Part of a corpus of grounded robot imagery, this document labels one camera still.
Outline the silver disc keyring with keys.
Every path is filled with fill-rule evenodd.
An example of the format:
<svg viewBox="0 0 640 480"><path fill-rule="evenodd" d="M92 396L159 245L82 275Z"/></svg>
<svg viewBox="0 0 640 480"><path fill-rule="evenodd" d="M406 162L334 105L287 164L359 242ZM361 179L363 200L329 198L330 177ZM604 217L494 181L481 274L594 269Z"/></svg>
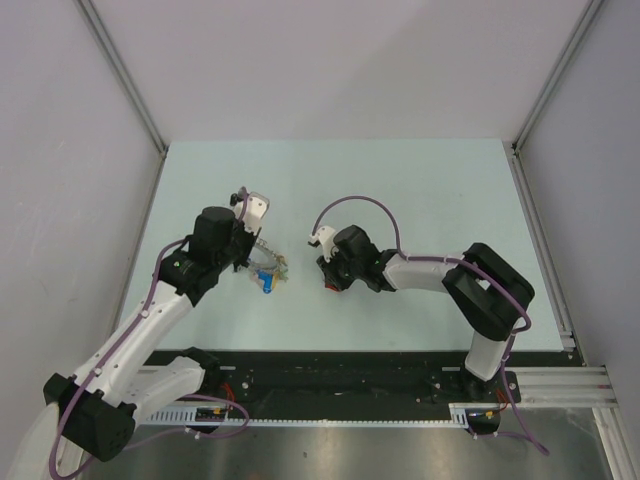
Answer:
<svg viewBox="0 0 640 480"><path fill-rule="evenodd" d="M248 258L247 270L251 278L265 294L274 291L279 282L289 280L286 257L272 249L263 239L258 239Z"/></svg>

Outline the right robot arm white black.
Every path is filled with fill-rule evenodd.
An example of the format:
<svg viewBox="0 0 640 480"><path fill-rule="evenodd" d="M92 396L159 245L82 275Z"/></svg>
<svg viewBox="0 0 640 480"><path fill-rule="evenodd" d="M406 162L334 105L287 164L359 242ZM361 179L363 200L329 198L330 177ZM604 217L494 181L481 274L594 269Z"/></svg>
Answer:
<svg viewBox="0 0 640 480"><path fill-rule="evenodd" d="M310 235L322 249L316 260L325 287L343 292L356 281L370 290L424 290L449 295L474 330L461 367L463 393L473 401L493 394L516 336L531 328L527 309L532 285L484 243L453 256L408 256L400 249L380 250L356 225L337 231L328 226Z"/></svg>

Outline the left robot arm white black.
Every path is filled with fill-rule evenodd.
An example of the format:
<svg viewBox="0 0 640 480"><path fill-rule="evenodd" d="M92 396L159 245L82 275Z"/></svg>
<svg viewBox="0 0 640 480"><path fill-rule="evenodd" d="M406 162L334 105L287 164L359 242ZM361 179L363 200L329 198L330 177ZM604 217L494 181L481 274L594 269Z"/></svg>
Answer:
<svg viewBox="0 0 640 480"><path fill-rule="evenodd" d="M207 400L219 392L218 359L195 347L146 381L134 379L222 273L247 266L268 208L254 195L232 208L207 207L191 234L159 252L147 297L131 316L71 376L54 374L46 382L46 402L59 407L59 439L106 462L125 449L139 421L188 395Z"/></svg>

